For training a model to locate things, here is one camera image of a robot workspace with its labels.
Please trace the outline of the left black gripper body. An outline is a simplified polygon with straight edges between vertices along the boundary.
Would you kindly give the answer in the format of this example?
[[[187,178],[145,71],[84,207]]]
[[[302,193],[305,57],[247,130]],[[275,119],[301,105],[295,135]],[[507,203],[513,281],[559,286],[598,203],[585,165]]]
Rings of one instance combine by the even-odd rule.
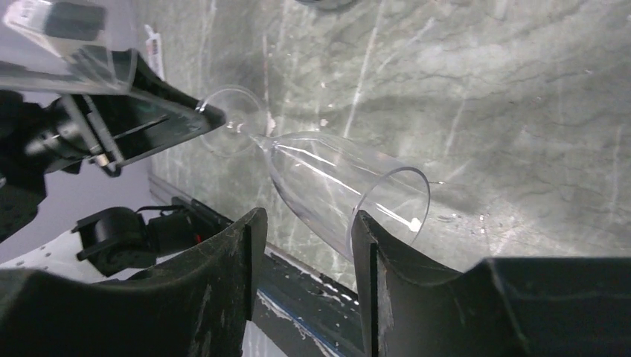
[[[1,90],[1,157],[34,172],[77,175],[95,155],[60,99],[42,107],[17,91]]]

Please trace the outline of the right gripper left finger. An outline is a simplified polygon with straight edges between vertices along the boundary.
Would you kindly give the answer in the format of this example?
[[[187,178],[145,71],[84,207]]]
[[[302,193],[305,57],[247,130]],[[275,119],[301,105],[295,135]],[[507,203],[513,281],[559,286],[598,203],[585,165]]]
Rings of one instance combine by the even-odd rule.
[[[126,280],[77,260],[65,232],[1,265],[1,354],[240,356],[267,225],[255,208]]]

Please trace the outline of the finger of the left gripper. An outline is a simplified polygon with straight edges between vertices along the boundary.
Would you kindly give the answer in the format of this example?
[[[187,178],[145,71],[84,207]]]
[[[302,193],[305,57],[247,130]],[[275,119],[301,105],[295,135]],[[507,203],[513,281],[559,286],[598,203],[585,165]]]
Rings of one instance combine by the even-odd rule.
[[[163,81],[133,49],[110,56],[116,70],[134,67],[126,93],[64,98],[90,156],[100,165],[122,168],[226,124],[223,110]]]

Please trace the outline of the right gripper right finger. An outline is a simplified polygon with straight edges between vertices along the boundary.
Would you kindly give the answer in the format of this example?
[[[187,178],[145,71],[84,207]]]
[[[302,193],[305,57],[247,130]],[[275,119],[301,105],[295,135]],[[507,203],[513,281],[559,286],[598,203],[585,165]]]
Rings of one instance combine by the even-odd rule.
[[[367,356],[628,356],[630,260],[491,257],[466,272],[367,212],[351,231]]]

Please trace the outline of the clear wine glass front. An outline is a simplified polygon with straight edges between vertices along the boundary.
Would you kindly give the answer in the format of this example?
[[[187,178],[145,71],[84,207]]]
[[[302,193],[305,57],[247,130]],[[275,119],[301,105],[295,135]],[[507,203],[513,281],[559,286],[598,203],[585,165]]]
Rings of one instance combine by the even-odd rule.
[[[426,222],[429,181],[418,168],[348,138],[320,131],[274,136],[263,103],[241,86],[225,86],[200,100],[202,115],[223,115],[225,156],[260,149],[286,206],[320,239],[353,259],[351,233],[358,212],[369,213],[411,245]]]

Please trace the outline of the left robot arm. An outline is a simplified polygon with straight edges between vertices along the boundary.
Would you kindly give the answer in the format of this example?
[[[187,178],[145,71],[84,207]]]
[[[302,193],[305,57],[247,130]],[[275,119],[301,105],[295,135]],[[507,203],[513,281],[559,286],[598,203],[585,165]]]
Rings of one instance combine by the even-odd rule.
[[[2,239],[35,218],[47,174],[77,174],[90,161],[115,178],[128,164],[225,124],[224,111],[167,84],[136,52],[116,51],[112,59],[116,69],[135,67],[126,94],[64,94],[44,107],[1,92]],[[201,243],[182,206],[159,210],[148,221],[123,207],[80,219],[71,230],[72,259],[109,277]]]

